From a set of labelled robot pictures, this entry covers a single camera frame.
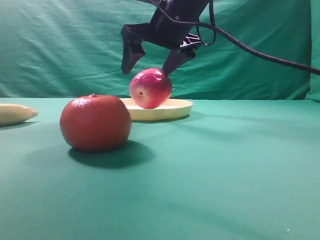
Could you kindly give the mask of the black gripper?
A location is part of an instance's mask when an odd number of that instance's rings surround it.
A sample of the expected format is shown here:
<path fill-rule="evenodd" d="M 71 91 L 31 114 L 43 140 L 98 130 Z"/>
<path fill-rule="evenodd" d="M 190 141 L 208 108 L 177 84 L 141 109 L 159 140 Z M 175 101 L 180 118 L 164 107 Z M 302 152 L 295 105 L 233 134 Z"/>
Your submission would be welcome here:
<path fill-rule="evenodd" d="M 120 35 L 123 42 L 121 70 L 128 75 L 135 64 L 146 53 L 143 41 L 148 42 L 151 36 L 154 42 L 167 49 L 186 47 L 186 39 L 192 23 L 197 22 L 209 4 L 208 0 L 153 0 L 156 10 L 149 23 L 125 24 Z M 165 60 L 162 70 L 166 75 L 172 74 L 185 63 L 196 57 L 194 49 L 172 50 Z"/>

